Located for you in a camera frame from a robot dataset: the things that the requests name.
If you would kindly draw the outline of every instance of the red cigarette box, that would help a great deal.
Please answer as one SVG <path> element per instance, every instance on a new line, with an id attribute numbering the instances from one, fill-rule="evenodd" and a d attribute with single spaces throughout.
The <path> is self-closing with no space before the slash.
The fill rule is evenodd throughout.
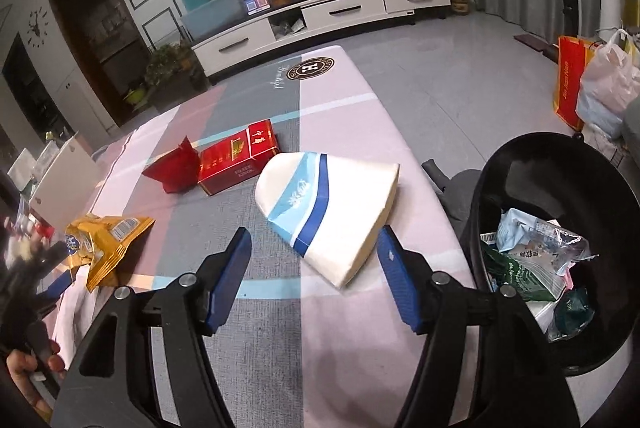
<path id="1" fill-rule="evenodd" d="M 278 152 L 271 121 L 250 124 L 200 153 L 198 184 L 214 195 L 258 175 Z"/>

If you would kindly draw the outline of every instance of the tv stand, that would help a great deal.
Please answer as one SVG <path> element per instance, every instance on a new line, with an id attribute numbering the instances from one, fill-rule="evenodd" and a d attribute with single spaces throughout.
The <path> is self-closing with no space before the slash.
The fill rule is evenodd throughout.
<path id="1" fill-rule="evenodd" d="M 416 9 L 437 7 L 439 16 L 450 0 L 296 0 L 276 10 L 258 13 L 193 46 L 207 76 L 285 45 L 364 23 L 412 15 Z M 282 35 L 277 27 L 301 19 L 304 27 Z"/>

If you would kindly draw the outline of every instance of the silver bolt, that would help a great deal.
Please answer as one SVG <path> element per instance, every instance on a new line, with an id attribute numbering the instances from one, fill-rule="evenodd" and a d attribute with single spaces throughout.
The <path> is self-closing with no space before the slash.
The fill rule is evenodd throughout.
<path id="1" fill-rule="evenodd" d="M 191 287 L 193 284 L 196 283 L 197 280 L 198 280 L 198 278 L 196 277 L 195 274 L 193 274 L 193 273 L 185 273 L 180 277 L 180 280 L 178 280 L 178 283 L 182 287 Z"/>
<path id="2" fill-rule="evenodd" d="M 516 290 L 508 284 L 505 284 L 500 287 L 500 294 L 505 298 L 513 298 L 516 296 Z"/>
<path id="3" fill-rule="evenodd" d="M 128 287 L 118 287 L 113 294 L 115 295 L 116 300 L 124 300 L 131 294 L 131 289 Z"/>
<path id="4" fill-rule="evenodd" d="M 431 280 L 437 285 L 446 285 L 451 281 L 451 277 L 442 271 L 436 271 L 431 275 Z"/>

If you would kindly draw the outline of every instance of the black trash can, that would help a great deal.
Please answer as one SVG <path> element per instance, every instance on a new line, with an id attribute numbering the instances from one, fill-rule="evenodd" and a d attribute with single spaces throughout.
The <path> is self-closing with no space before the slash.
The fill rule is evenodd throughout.
<path id="1" fill-rule="evenodd" d="M 622 346 L 640 312 L 640 206 L 620 173 L 581 138 L 539 132 L 503 145 L 484 166 L 461 245 L 478 289 L 490 291 L 480 233 L 517 208 L 588 239 L 599 256 L 571 270 L 595 316 L 570 340 L 550 344 L 567 376 L 589 372 Z"/>

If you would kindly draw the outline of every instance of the plaid tablecloth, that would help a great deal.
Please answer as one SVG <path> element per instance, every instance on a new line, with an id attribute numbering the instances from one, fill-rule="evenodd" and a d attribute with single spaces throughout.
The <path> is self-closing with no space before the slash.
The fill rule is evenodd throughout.
<path id="1" fill-rule="evenodd" d="M 313 62 L 300 80 L 287 71 Z M 247 124 L 270 118 L 282 151 L 317 151 L 400 163 L 389 222 L 407 249 L 434 269 L 473 286 L 464 255 L 420 165 L 388 113 L 342 48 L 332 46 L 251 69 L 158 116 L 103 154 L 97 215 L 156 220 L 142 256 L 123 261 L 138 289 L 162 288 L 225 248 L 238 226 L 253 254 L 228 322 L 205 338 L 212 367 L 239 428 L 390 427 L 402 407 L 424 345 L 401 322 L 377 257 L 341 292 L 307 267 L 268 226 L 254 201 L 256 178 L 215 196 L 199 187 L 167 195 L 140 175 L 187 135 L 201 150 Z M 177 422 L 154 333 L 159 398 Z M 477 331 L 468 330 L 464 373 L 452 421 L 466 417 Z"/>

